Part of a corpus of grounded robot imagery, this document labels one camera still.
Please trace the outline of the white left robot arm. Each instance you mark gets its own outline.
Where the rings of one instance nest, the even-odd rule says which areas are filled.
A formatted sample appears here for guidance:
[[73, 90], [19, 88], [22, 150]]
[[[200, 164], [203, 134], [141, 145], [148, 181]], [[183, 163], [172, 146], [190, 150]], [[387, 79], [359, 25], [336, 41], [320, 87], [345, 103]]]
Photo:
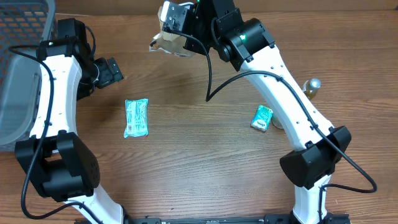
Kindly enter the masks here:
[[[21, 209], [33, 220], [74, 207], [90, 223], [128, 223], [125, 209], [100, 185], [95, 155], [78, 137], [76, 101], [82, 75], [99, 75], [88, 44], [77, 36], [42, 41], [32, 58], [40, 64], [39, 107], [29, 139], [16, 142], [15, 156], [26, 177]], [[62, 203], [51, 212], [28, 212], [26, 195], [32, 184], [37, 193]]]

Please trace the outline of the yellow oil glass bottle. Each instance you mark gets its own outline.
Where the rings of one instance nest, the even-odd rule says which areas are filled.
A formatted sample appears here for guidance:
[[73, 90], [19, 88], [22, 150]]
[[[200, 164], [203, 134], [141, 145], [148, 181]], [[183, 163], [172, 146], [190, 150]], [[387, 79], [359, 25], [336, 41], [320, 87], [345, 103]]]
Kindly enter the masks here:
[[302, 91], [309, 100], [312, 100], [321, 86], [322, 83], [318, 78], [312, 78], [304, 83]]

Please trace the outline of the green wet wipes pack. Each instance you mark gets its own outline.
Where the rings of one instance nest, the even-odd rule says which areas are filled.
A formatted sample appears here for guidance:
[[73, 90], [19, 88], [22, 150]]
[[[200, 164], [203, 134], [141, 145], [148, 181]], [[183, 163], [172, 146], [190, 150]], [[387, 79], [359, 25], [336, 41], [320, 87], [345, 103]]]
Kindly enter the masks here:
[[147, 98], [141, 100], [125, 100], [126, 128], [124, 138], [141, 137], [149, 134], [147, 122]]

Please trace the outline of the brown Pantree snack pouch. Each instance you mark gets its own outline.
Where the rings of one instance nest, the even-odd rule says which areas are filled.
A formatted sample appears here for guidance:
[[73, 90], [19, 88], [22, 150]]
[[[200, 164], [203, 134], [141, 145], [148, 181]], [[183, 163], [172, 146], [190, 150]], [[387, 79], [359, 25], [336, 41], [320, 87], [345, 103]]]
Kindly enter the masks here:
[[186, 41], [186, 37], [160, 30], [149, 44], [149, 51], [163, 51], [167, 54], [173, 54], [179, 57], [192, 57], [195, 55], [195, 52], [184, 49]]

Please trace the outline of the small green sachet pack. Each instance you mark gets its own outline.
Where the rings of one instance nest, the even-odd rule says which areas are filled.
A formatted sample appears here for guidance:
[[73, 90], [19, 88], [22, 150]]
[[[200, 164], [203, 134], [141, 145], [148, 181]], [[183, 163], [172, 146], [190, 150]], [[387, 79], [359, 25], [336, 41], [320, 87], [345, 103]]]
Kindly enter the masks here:
[[273, 114], [274, 113], [270, 108], [264, 105], [259, 105], [251, 121], [251, 127], [266, 132], [273, 117]]

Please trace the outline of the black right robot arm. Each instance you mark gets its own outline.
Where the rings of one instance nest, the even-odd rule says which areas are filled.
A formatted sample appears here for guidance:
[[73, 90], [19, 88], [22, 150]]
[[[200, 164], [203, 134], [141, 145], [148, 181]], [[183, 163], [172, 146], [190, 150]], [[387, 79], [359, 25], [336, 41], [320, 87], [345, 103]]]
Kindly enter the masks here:
[[312, 105], [285, 66], [271, 33], [256, 18], [245, 21], [232, 1], [197, 1], [171, 6], [167, 21], [186, 38], [186, 50], [208, 55], [215, 49], [247, 78], [281, 123], [292, 151], [280, 166], [295, 187], [295, 203], [283, 221], [349, 223], [326, 210], [326, 191], [336, 164], [345, 157], [351, 134], [334, 127]]

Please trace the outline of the green lid round jar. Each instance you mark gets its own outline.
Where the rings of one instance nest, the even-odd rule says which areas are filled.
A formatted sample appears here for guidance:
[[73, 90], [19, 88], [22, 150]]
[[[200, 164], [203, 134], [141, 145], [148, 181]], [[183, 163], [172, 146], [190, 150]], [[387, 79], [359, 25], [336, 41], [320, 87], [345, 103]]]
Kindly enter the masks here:
[[283, 125], [281, 124], [281, 122], [279, 121], [278, 117], [275, 114], [273, 114], [273, 116], [271, 118], [271, 122], [278, 129], [284, 128]]

